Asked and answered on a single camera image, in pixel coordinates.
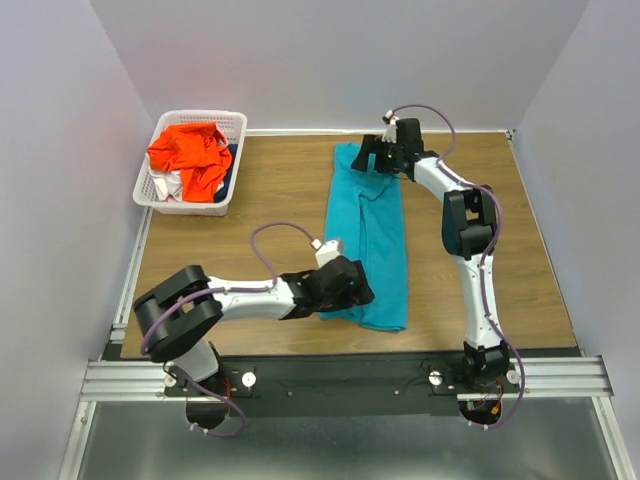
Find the dark blue cloth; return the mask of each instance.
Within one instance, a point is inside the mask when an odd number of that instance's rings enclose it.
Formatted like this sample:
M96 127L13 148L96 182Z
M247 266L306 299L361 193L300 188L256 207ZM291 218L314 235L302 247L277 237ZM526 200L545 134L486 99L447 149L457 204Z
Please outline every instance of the dark blue cloth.
M218 203L227 198L229 192L229 185L231 184L231 173L233 172L233 164L236 161L236 153L238 152L238 145L236 143L229 144L229 151L231 152L231 165L224 176L222 188L218 190L213 196L213 203Z
M324 238L341 239L345 256L362 260L375 299L321 317L342 317L367 328L398 332L407 328L409 300L400 182L373 170L375 155L369 155L366 173L351 169L359 151L355 143L336 146Z

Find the wooden table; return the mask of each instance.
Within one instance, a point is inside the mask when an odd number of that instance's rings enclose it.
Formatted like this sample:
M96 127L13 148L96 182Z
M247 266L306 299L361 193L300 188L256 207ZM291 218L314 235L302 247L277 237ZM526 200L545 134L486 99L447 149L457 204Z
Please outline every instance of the wooden table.
M136 285L136 298L189 264L229 280L261 280L268 272L248 244L266 222L289 220L321 237L336 143L360 136L250 137L226 217L154 214ZM447 135L427 135L444 151ZM504 230L494 262L499 318L518 347L575 346L571 324L551 271L504 134L459 135L447 164L501 200ZM462 286L440 239L442 206L425 188L402 182L409 253L409 327L400 333L367 330L346 320L222 322L206 336L223 355L315 354L460 349L466 317ZM314 268L313 252L297 231L262 232L259 245L279 272ZM129 319L122 356L139 357L141 334Z

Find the cable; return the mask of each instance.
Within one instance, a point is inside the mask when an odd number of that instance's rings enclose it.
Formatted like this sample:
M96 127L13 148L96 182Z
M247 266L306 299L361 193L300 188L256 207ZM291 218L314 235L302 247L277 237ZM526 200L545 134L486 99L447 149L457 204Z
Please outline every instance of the cable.
M262 230L266 230L267 228L271 228L271 227L275 227L275 226L286 226L286 227L292 227L292 228L295 228L296 230L299 230L300 232L304 233L307 236L307 238L311 241L312 245L317 243L317 242L319 242L319 240L316 239L313 235L311 235L311 233L306 228L301 227L300 225L297 225L297 224L291 223L291 222L270 222L270 223L266 223L266 224L261 225L260 227L256 228L253 232L251 232L251 236L249 237L249 245L251 246L251 250L253 250L253 253L255 253L255 255L262 261L262 263L264 263L264 265L267 267L267 269L271 273L271 277L272 277L272 281L273 281L271 286L266 286L266 287L233 287L233 288L229 288L229 289L225 289L224 287L205 288L205 289L202 289L202 290L198 290L197 292L193 292L193 293L187 295L186 297L183 297L182 299L180 299L179 301L177 301L176 303L171 305L167 310L165 310L165 312L162 313L156 319L155 322L153 322L151 327L149 327L149 330L147 330L147 333L144 335L144 338L142 339L142 344L140 345L140 353L142 355L146 355L148 353L148 351L149 351L149 343L151 342L151 337L153 337L153 335L158 331L158 329L162 326L162 324L164 324L164 322L166 322L171 317L171 315L173 315L175 312L180 310L187 303L192 302L197 298L203 297L205 295L213 295L215 293L224 293L224 292L231 292L231 293L264 293L264 292L269 292L269 291L273 290L275 288L276 284L278 283L278 273L276 272L275 267L269 261L269 259L267 257L265 257L264 254L257 247L256 241L255 241L255 237ZM216 433L213 430L208 430L208 429L202 428L202 427L200 427L199 425L196 425L196 424L192 424L191 425L191 429L192 430L197 430L197 431L203 432L205 435L209 435L209 436L212 436L212 437L234 437L234 436L240 434L246 428L247 423L248 423L247 416L245 415L245 413L242 411L242 409L238 405L236 405L229 398L225 398L222 395L218 395L217 393L214 393L214 392L204 388L202 385L200 385L198 382L196 382L191 376L189 376L189 374L187 372L185 372L182 369L181 369L181 371L182 371L185 379L193 386L193 388L198 390L200 393L203 393L203 394L208 395L210 397L216 398L216 399L220 400L221 402L226 403L230 408L235 410L238 413L238 415L240 415L240 418L242 419L242 425L237 430L235 430L233 432Z
M433 107L430 107L429 105L424 105L421 103L409 103L407 105L401 105L400 107L397 107L391 110L392 116L395 115L395 113L400 110L404 110L405 108L413 108L413 107L424 108L436 113L440 118L442 118L445 121L445 123L449 127L449 130L451 131L451 145L436 160L436 167L438 168L438 170L440 170L445 176L447 176L450 180L454 181L458 185L461 185L467 188L475 188L480 190L481 192L486 193L487 196L493 201L494 205L496 206L496 212L497 212L496 231L493 234L493 238L487 245L487 248L485 248L484 252L482 252L482 256L480 257L480 262L478 264L478 267L480 268L479 277L480 277L480 293L482 296L482 308L484 310L484 316L489 322L489 325L491 325L491 328L493 328L493 330L500 337L500 339L509 347L509 350L513 352L513 356L516 357L516 361L518 362L518 366L520 367L520 391L518 392L516 402L511 408L511 410L509 411L509 413L493 425L479 425L484 429L497 428L507 423L513 417L513 415L518 411L518 409L520 408L520 404L522 403L522 398L524 397L524 390L526 385L526 375L524 372L524 363L522 362L522 357L520 356L520 353L518 352L516 347L513 345L513 343L511 343L507 338L507 336L504 333L502 333L502 330L500 329L498 324L494 322L493 319L491 318L491 311L489 309L489 299L487 298L487 287L486 287L484 265L485 265L487 256L489 256L493 252L493 249L496 246L496 243L498 243L498 237L500 237L500 233L502 233L502 219L503 219L502 206L500 205L500 202L498 201L498 198L496 197L496 195L490 189L488 189L483 185L477 185L475 183L467 182L462 177L455 174L453 171L449 170L446 167L446 165L444 165L445 157L447 157L456 147L457 134L456 134L456 129L453 127L453 124L442 112L440 112L439 110Z

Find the gray wall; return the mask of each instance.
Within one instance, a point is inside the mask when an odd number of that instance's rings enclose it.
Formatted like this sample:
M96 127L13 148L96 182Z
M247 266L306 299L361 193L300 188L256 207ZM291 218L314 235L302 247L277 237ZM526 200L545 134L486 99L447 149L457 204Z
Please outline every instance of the gray wall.
M2 2L0 65L0 477L57 478L152 125L84 0Z
M581 346L602 354L640 471L640 3L593 0L516 133Z
M152 119L379 128L408 102L462 129L517 126L587 0L91 0ZM433 116L429 128L444 128Z

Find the purple cable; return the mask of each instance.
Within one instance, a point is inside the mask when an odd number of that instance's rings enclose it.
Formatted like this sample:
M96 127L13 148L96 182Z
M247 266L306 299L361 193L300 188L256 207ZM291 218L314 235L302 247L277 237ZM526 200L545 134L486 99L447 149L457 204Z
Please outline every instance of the purple cable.
M524 372L524 363L522 362L522 357L520 356L520 353L518 352L518 349L513 345L513 343L511 343L511 341L509 341L509 339L507 338L507 336L502 333L502 330L500 329L500 327L496 324L496 322L494 322L491 319L491 311L489 309L489 300L487 298L487 287L486 287L486 280L485 280L485 273L484 273L484 264L485 264L485 260L487 258L487 256L493 251L493 248L496 246L496 243L498 243L498 237L500 236L500 233L502 232L502 206L500 205L500 202L498 201L498 197L496 197L496 195L489 190L487 187L484 187L482 185L477 185L475 183L471 183L471 182L467 182L465 181L463 178L459 177L458 175L456 175L454 172L450 171L445 165L444 165L444 158L449 155L453 149L456 147L456 142L457 142L457 135L456 135L456 129L453 127L453 124L449 121L449 119L439 110L430 107L429 105L424 105L421 103L410 103L407 105L402 105L400 107L394 108L392 110L393 114L395 115L395 113L399 110L404 110L405 108L412 108L412 107L417 107L417 108L425 108L427 110L430 110L434 113L436 113L440 118L442 118L445 123L447 124L447 126L449 127L449 130L451 131L451 145L449 146L449 148L438 157L438 159L436 160L436 167L438 168L438 170L440 170L447 178L449 178L450 180L454 181L455 183L457 183L458 185L461 185L463 187L467 187L467 188L477 188L478 190L486 193L489 198L493 201L494 205L496 206L496 211L498 214L498 218L497 218L497 222L496 222L496 231L493 234L493 238L491 239L491 241L489 242L489 245L487 245L487 248L485 248L484 252L482 252L482 256L480 257L480 263L478 264L480 268L480 293L482 296L482 307L484 309L484 316L487 319L487 321L489 322L489 325L491 325L491 327L495 330L495 332L498 334L498 336L500 337L500 339L507 344L507 346L509 347L509 349L513 352L513 356L516 357L516 361L518 362L518 366L520 367L520 391L518 392L518 396L516 398L516 402L513 405L513 408L511 408L511 410L509 411L509 413L505 416L502 417L497 423L494 423L493 425L479 425L479 424L475 424L480 426L481 428L486 428L486 429L491 429L491 428L497 428L500 427L502 425L504 425L505 423L507 423L512 417L513 415L518 411L518 408L520 408L520 404L522 403L522 398L524 397L524 390L525 390L525 384L526 384L526 375Z
M153 324L151 325L151 327L149 327L149 330L147 330L147 333L144 335L144 338L142 339L142 344L140 345L140 354L141 355L146 355L147 352L149 351L149 343L151 341L151 337L153 337L153 335L158 331L158 329L164 324L164 322L166 322L171 315L173 315L175 312L177 312L178 310L180 310L184 305L186 305L189 302L193 302L195 299L203 297L205 295L212 295L214 293L225 293L225 292L229 292L229 293L264 293L264 292L269 292L271 291L276 284L278 283L278 273L276 272L273 264L269 261L269 259L267 259L267 257L265 257L263 255L263 253L260 251L260 249L258 249L257 245L256 245L256 241L255 241L255 237L258 233L260 233L262 230L266 230L267 228L271 228L271 227L275 227L275 226L286 226L286 227L292 227L295 228L296 230L301 231L302 233L304 233L307 238L313 242L315 240L315 237L313 235L311 235L311 233L304 227L301 227L300 225L297 225L295 223L291 223L291 222L270 222L270 223L266 223L258 228L256 228L253 232L251 232L251 236L249 237L249 245L251 246L251 250L253 250L253 253L256 254L256 256L262 261L262 263L264 263L264 265L269 269L269 272L271 273L271 277L272 277L272 285L271 286L267 286L267 287L233 287L230 288L228 290L226 290L223 287L216 287L216 288L205 288L202 290L198 290L197 292L193 292L189 295L187 295L186 297L183 297L182 299L180 299L179 301L177 301L176 303L174 303L173 305L171 305L164 313L162 313L162 315L160 315L155 322L153 322ZM186 372L184 372L185 378L187 379L187 381L193 386L193 388L195 388L196 390L198 390L199 392L205 394L205 395L209 395L210 397L213 398L217 398L218 400L226 403L230 408L234 409L242 418L242 425L240 426L240 428L238 428L238 430L235 430L233 432L229 432L229 433L215 433L214 431L208 431L207 434L214 436L214 437L234 437L236 435L238 435L240 432L242 432L246 425L247 425L247 417L245 415L245 413L242 411L242 409L236 405L234 402L232 402L231 400L229 400L226 397L223 397L222 395L218 395L214 392L211 392L210 390L207 390L206 388L204 388L202 385L200 385L198 382L196 382L193 378L191 378ZM194 425L193 427L196 430L199 431L204 431L204 429L198 425Z

